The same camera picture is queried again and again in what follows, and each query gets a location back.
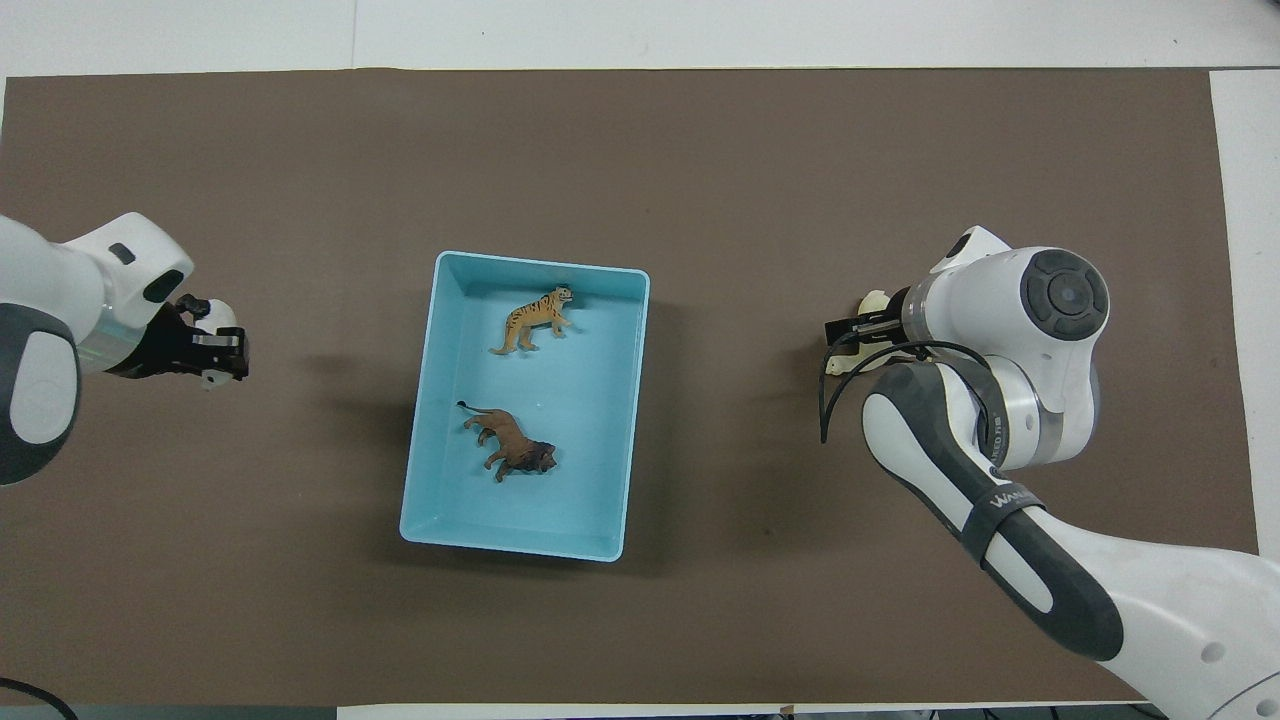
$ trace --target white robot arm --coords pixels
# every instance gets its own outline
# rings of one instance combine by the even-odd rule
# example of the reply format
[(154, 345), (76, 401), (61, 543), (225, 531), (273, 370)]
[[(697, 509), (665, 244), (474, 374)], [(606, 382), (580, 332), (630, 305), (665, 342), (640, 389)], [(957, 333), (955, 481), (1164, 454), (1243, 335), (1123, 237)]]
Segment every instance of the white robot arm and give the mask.
[(0, 486), (61, 448), (82, 374), (189, 373), (206, 388), (248, 375), (247, 338), (227, 304), (166, 302), (193, 268), (137, 213), (60, 245), (0, 217)]
[[(978, 356), (943, 347), (933, 361), (884, 369), (863, 404), (863, 432), (877, 462), (1048, 635), (1170, 717), (1277, 715), (1280, 565), (1091, 533), (1002, 473), (1073, 457), (1088, 442), (1092, 350), (1108, 311), (1106, 283), (1083, 258), (1011, 250), (973, 228), (886, 311), (835, 332)], [(835, 332), (828, 324), (828, 341)]]

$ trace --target black strap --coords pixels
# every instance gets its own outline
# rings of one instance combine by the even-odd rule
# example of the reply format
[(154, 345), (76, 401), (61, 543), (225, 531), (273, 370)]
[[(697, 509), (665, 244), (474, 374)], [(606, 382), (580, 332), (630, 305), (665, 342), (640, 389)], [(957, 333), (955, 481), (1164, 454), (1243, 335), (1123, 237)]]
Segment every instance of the black strap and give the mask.
[(1014, 512), (1033, 505), (1044, 507), (1032, 491), (1019, 483), (993, 486), (974, 500), (973, 510), (969, 511), (964, 529), (960, 530), (960, 544), (969, 557), (982, 565), (982, 557), (987, 555), (987, 546), (991, 544), (991, 538), (1000, 529), (1000, 524)]

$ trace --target brown tabletop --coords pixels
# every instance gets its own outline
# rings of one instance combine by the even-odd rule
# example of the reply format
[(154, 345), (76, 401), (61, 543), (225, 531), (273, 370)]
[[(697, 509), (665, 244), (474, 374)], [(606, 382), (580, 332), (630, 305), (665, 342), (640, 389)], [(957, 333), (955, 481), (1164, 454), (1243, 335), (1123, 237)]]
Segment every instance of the brown tabletop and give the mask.
[[(137, 210), (229, 301), (244, 383), (86, 380), (0, 488), (0, 674), (72, 702), (1132, 700), (861, 441), (822, 323), (983, 224), (1106, 275), (1062, 519), (1256, 550), (1203, 72), (300, 72), (10, 79), (0, 213)], [(653, 278), (616, 564), (397, 532), (445, 249)]]

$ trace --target black cable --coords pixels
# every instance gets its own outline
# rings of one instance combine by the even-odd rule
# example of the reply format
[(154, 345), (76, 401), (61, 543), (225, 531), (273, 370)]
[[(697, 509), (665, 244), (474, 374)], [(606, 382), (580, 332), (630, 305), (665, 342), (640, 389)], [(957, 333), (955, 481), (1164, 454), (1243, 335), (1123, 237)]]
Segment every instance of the black cable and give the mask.
[(1161, 715), (1158, 712), (1151, 712), (1148, 710), (1143, 710), (1140, 705), (1134, 705), (1132, 702), (1129, 703), (1129, 710), (1133, 710), (1134, 712), (1137, 712), (1139, 715), (1146, 715), (1147, 717), (1151, 717), (1152, 720), (1169, 720), (1167, 715)]
[[(856, 340), (858, 331), (847, 332), (840, 336), (840, 340), (831, 343), (827, 347), (827, 355), (822, 359), (822, 369), (818, 370), (818, 421), (823, 423), (823, 416), (827, 413), (827, 363), (831, 363), (831, 356), (836, 354), (836, 348), (844, 345), (846, 341)], [(822, 442), (827, 442), (826, 423), (823, 423)]]
[(59, 712), (59, 715), (61, 715), (63, 717), (65, 717), (65, 720), (79, 720), (76, 716), (76, 711), (73, 711), (69, 705), (67, 705), (65, 702), (63, 702), (63, 700), (60, 697), (55, 696), (54, 693), (51, 693), (49, 691), (37, 688), (36, 685), (32, 685), (32, 684), (28, 684), (28, 683), (23, 683), (22, 680), (14, 680), (13, 678), (3, 678), (3, 676), (0, 676), (0, 688), (8, 688), (10, 691), (18, 691), (20, 693), (29, 694), (31, 697), (33, 697), (36, 700), (44, 701), (44, 702), (51, 705), (54, 707), (54, 710), (56, 710)]
[(863, 370), (867, 368), (867, 365), (870, 365), (873, 361), (879, 360), (881, 357), (883, 357), (886, 355), (890, 355), (890, 354), (893, 354), (893, 352), (899, 352), (899, 351), (904, 351), (904, 350), (916, 350), (916, 348), (918, 350), (925, 350), (925, 348), (932, 348), (932, 347), (942, 347), (942, 348), (946, 348), (946, 350), (954, 350), (956, 352), (961, 352), (964, 355), (968, 355), (969, 357), (972, 357), (975, 363), (978, 363), (979, 365), (982, 365), (987, 370), (991, 369), (991, 364), (987, 363), (986, 357), (983, 357), (982, 355), (979, 355), (975, 350), (973, 350), (970, 347), (965, 347), (965, 346), (955, 343), (955, 342), (946, 342), (946, 341), (942, 341), (942, 340), (915, 340), (915, 341), (911, 341), (911, 342), (900, 342), (897, 345), (892, 345), (890, 347), (884, 347), (882, 350), (877, 350), (876, 352), (872, 352), (867, 357), (863, 357), (861, 363), (854, 365), (854, 369), (850, 370), (849, 374), (845, 375), (845, 378), (840, 380), (838, 386), (836, 386), (836, 392), (831, 393), (831, 401), (828, 401), (826, 405), (823, 405), (823, 396), (824, 396), (824, 388), (826, 388), (827, 363), (831, 360), (831, 356), (835, 352), (836, 346), (840, 345), (841, 342), (844, 342), (845, 340), (847, 340), (850, 336), (855, 336), (856, 337), (858, 333), (852, 332), (852, 333), (845, 333), (844, 336), (841, 336), (840, 340), (837, 340), (836, 342), (833, 342), (831, 345), (831, 347), (827, 348), (827, 356), (822, 361), (822, 373), (823, 373), (823, 375), (818, 378), (818, 425), (819, 425), (819, 429), (822, 430), (822, 442), (824, 442), (824, 443), (827, 442), (827, 428), (831, 424), (831, 415), (832, 415), (832, 413), (835, 413), (835, 410), (836, 410), (836, 402), (840, 400), (841, 393), (845, 392), (845, 387), (847, 387), (849, 383), (854, 380), (854, 378), (856, 378), (858, 375), (861, 375)]

